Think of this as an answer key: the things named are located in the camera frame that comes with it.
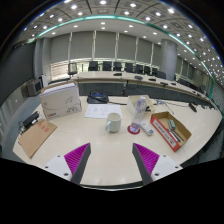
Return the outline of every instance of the black object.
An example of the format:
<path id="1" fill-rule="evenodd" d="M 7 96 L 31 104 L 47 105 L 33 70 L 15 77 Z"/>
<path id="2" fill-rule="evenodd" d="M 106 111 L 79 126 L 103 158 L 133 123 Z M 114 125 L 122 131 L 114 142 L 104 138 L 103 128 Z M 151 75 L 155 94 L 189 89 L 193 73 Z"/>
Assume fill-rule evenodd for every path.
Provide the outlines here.
<path id="1" fill-rule="evenodd" d="M 122 68 L 121 62 L 115 61 L 114 62 L 114 67 L 113 67 L 113 71 L 121 71 L 121 68 Z"/>
<path id="2" fill-rule="evenodd" d="M 166 79 L 166 73 L 161 72 L 161 71 L 157 71 L 156 77 L 160 78 L 160 79 Z"/>
<path id="3" fill-rule="evenodd" d="M 103 71 L 111 71 L 112 62 L 111 61 L 103 61 Z"/>
<path id="4" fill-rule="evenodd" d="M 148 79 L 149 81 L 153 81 L 153 82 L 155 82 L 156 81 L 156 79 Z"/>
<path id="5" fill-rule="evenodd" d="M 136 65 L 135 73 L 142 75 L 143 74 L 143 65 Z"/>
<path id="6" fill-rule="evenodd" d="M 114 73 L 114 76 L 122 76 L 122 73 Z"/>
<path id="7" fill-rule="evenodd" d="M 125 63 L 125 71 L 129 72 L 129 73 L 134 73 L 133 64 L 132 63 Z"/>
<path id="8" fill-rule="evenodd" d="M 141 76 L 136 75 L 135 79 L 142 80 L 143 78 Z"/>
<path id="9" fill-rule="evenodd" d="M 168 86 L 168 83 L 166 82 L 160 82 L 160 84 L 162 84 L 163 86 Z"/>
<path id="10" fill-rule="evenodd" d="M 144 66 L 144 74 L 150 75 L 151 68 L 149 66 Z"/>
<path id="11" fill-rule="evenodd" d="M 78 73 L 77 64 L 76 63 L 68 63 L 68 75 L 71 77 Z"/>
<path id="12" fill-rule="evenodd" d="M 143 185 L 145 186 L 147 184 L 152 183 L 153 182 L 152 177 L 149 174 L 148 170 L 146 169 L 146 166 L 145 166 L 144 162 L 142 161 L 142 157 L 141 157 L 140 153 L 138 152 L 134 143 L 133 143 L 133 147 L 132 147 L 132 153 L 137 162 L 138 169 L 139 169 L 140 175 L 142 177 Z"/>
<path id="13" fill-rule="evenodd" d="M 0 145 L 0 158 L 2 158 L 2 145 Z"/>
<path id="14" fill-rule="evenodd" d="M 98 61 L 90 61 L 88 71 L 98 71 L 100 67 L 98 66 Z"/>
<path id="15" fill-rule="evenodd" d="M 90 91 L 90 95 L 87 98 L 89 104 L 106 104 L 109 102 L 106 92 L 93 92 Z"/>
<path id="16" fill-rule="evenodd" d="M 197 112 L 196 108 L 193 106 L 192 103 L 189 103 L 188 106 L 189 106 L 194 112 Z"/>
<path id="17" fill-rule="evenodd" d="M 25 121 L 23 121 L 23 126 L 27 129 L 33 120 L 37 119 L 39 117 L 38 112 L 36 111 L 32 115 L 30 115 Z"/>
<path id="18" fill-rule="evenodd" d="M 81 158 L 81 160 L 78 164 L 78 167 L 76 168 L 75 172 L 72 175 L 72 178 L 71 178 L 72 183 L 80 185 L 83 173 L 84 173 L 85 168 L 86 168 L 86 163 L 88 161 L 88 158 L 89 158 L 90 154 L 91 154 L 91 146 L 90 146 L 90 143 L 89 143 L 85 152 L 82 155 L 82 158 Z"/>

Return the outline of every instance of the cup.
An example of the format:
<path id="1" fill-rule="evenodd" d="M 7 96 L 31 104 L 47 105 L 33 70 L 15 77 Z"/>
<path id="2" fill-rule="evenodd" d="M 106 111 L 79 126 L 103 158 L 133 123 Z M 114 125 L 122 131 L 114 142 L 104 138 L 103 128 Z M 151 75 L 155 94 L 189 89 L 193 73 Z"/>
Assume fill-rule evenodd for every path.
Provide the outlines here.
<path id="1" fill-rule="evenodd" d="M 117 113 L 110 113 L 107 116 L 106 131 L 117 132 L 121 126 L 121 116 Z"/>

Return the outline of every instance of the red box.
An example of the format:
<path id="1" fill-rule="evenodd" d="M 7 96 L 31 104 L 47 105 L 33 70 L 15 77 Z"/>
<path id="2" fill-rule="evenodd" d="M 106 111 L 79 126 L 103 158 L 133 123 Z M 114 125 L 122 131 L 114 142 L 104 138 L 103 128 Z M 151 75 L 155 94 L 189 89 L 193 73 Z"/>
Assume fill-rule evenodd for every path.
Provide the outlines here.
<path id="1" fill-rule="evenodd" d="M 169 133 L 167 129 L 169 129 L 168 120 L 173 120 L 176 126 L 175 131 L 184 139 L 180 142 L 177 142 L 175 138 Z M 160 133 L 160 135 L 164 138 L 170 148 L 176 152 L 182 145 L 186 143 L 186 141 L 191 137 L 190 131 L 175 117 L 173 117 L 169 112 L 161 112 L 152 114 L 150 123 L 155 127 L 155 129 Z"/>

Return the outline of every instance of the desk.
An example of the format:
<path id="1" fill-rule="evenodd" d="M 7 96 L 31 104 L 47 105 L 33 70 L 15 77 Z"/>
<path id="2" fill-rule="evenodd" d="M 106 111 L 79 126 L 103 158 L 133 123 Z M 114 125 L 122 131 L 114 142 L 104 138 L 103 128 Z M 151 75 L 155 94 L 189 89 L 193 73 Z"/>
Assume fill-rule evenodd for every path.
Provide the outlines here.
<path id="1" fill-rule="evenodd" d="M 127 103 L 127 97 L 109 97 L 110 101 Z M 190 107 L 179 107 L 168 104 L 174 116 L 180 120 L 192 133 L 183 147 L 173 152 L 162 136 L 149 123 L 147 112 L 144 121 L 155 131 L 152 136 L 141 130 L 138 135 L 131 135 L 127 126 L 131 124 L 132 116 L 125 105 L 121 105 L 123 120 L 117 133 L 105 131 L 106 119 L 84 118 L 87 109 L 87 97 L 80 97 L 82 112 L 61 117 L 50 122 L 57 129 L 30 159 L 22 147 L 15 142 L 13 152 L 25 163 L 43 167 L 56 155 L 65 155 L 73 149 L 91 143 L 91 154 L 88 159 L 81 184 L 84 185 L 121 185 L 141 181 L 137 163 L 132 154 L 132 144 L 143 145 L 155 153 L 167 154 L 177 164 L 182 164 L 195 155 L 210 139 L 218 127 L 222 116 L 219 110 L 197 107 L 197 113 Z M 182 106 L 188 103 L 173 102 Z M 42 106 L 36 108 L 41 117 L 45 118 Z M 169 111 L 164 105 L 156 106 L 156 112 Z"/>
<path id="2" fill-rule="evenodd" d="M 89 72 L 80 72 L 78 74 L 76 74 L 74 77 L 72 77 L 72 79 L 76 80 L 78 83 L 121 83 L 121 84 L 126 84 L 128 82 L 129 85 L 131 84 L 136 84 L 136 83 L 140 83 L 140 85 L 144 85 L 144 86 L 148 86 L 153 87 L 158 89 L 158 92 L 160 92 L 161 94 L 157 94 L 158 97 L 156 97 L 156 95 L 154 94 L 154 90 L 148 89 L 147 91 L 144 92 L 134 92 L 134 95 L 139 95 L 139 94 L 148 94 L 150 98 L 157 98 L 157 99 L 161 99 L 165 96 L 165 99 L 167 100 L 177 100 L 177 101 L 185 101 L 186 102 L 191 102 L 188 101 L 189 97 L 192 98 L 192 102 L 196 101 L 196 103 L 201 104 L 202 102 L 205 102 L 205 105 L 209 105 L 212 104 L 213 106 L 215 106 L 212 101 L 210 101 L 210 99 L 208 97 L 206 97 L 205 95 L 203 95 L 200 92 L 197 92 L 196 90 L 193 90 L 187 86 L 181 85 L 179 83 L 176 83 L 176 85 L 172 85 L 171 83 L 173 83 L 172 81 L 169 80 L 165 80 L 165 79 L 160 79 L 160 78 L 156 78 L 156 81 L 150 81 L 148 80 L 149 78 L 155 78 L 153 76 L 147 76 L 147 75 L 139 75 L 139 74 L 134 74 L 134 73 L 127 73 L 127 72 L 122 72 L 122 76 L 113 76 L 113 74 L 116 73 L 114 71 L 89 71 Z M 143 79 L 141 81 L 135 79 L 135 76 L 141 76 Z M 165 82 L 168 84 L 168 86 L 163 87 L 162 84 L 160 84 L 160 82 Z"/>

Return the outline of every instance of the white box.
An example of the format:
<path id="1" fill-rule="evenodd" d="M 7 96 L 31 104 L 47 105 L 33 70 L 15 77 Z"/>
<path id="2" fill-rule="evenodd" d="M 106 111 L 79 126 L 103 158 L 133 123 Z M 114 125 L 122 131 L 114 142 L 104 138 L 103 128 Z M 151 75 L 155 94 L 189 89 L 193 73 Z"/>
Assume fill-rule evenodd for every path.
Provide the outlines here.
<path id="1" fill-rule="evenodd" d="M 136 106 L 137 101 L 140 99 L 140 96 L 144 96 L 146 98 L 146 104 L 151 109 L 151 111 L 147 112 L 147 114 L 151 115 L 151 114 L 155 113 L 155 111 L 156 111 L 155 106 L 153 105 L 149 96 L 148 95 L 137 95 L 137 96 L 128 96 L 127 109 L 131 113 L 131 115 L 134 116 L 135 106 Z"/>
<path id="2" fill-rule="evenodd" d="M 74 81 L 42 89 L 40 102 L 47 120 L 82 111 L 79 88 Z"/>

